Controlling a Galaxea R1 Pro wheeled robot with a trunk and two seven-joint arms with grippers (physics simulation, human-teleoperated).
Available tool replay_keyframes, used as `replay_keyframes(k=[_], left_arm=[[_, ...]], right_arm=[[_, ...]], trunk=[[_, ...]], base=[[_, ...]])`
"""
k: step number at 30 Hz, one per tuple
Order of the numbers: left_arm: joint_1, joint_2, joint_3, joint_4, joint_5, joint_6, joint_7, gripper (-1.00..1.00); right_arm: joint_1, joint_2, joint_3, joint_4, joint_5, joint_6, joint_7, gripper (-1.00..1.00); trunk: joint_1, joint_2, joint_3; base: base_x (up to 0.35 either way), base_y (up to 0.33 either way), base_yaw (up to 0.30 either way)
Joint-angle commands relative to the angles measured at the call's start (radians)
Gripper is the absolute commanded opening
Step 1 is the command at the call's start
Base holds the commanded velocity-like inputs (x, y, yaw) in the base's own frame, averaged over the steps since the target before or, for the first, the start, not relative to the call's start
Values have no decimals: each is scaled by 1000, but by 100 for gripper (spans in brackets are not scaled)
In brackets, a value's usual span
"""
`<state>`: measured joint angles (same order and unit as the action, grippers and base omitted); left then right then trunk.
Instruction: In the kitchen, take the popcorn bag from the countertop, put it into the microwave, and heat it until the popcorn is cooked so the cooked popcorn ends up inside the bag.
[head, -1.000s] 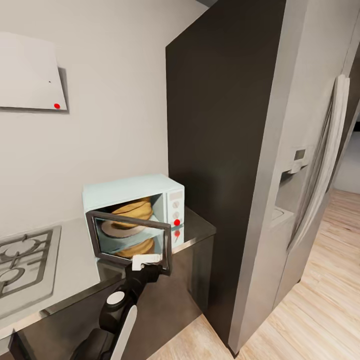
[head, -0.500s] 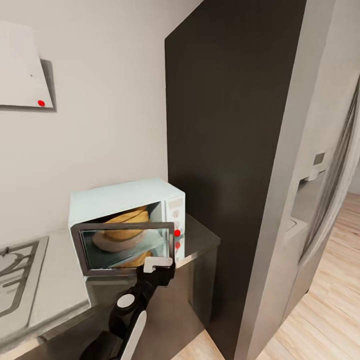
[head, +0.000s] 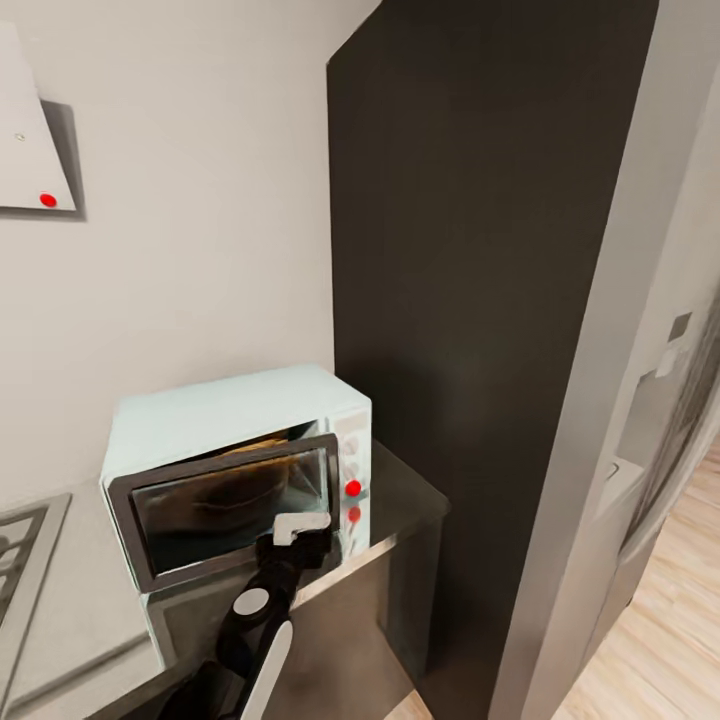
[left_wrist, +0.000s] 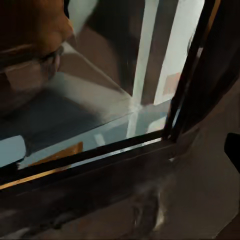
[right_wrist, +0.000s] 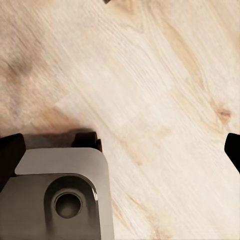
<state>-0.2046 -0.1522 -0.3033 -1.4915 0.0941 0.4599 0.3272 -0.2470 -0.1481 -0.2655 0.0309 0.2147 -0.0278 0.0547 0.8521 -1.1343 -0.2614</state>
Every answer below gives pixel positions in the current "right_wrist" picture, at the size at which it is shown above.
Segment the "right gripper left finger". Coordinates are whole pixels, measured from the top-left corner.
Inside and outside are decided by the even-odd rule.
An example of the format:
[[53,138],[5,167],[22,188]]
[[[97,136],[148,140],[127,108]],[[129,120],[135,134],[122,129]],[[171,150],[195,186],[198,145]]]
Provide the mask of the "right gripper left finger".
[[0,193],[26,153],[23,134],[0,138]]

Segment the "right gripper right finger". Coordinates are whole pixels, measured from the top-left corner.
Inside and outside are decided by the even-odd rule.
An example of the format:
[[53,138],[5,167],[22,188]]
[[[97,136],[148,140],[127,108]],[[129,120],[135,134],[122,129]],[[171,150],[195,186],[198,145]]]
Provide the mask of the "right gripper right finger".
[[224,151],[240,173],[240,134],[230,132],[227,135]]

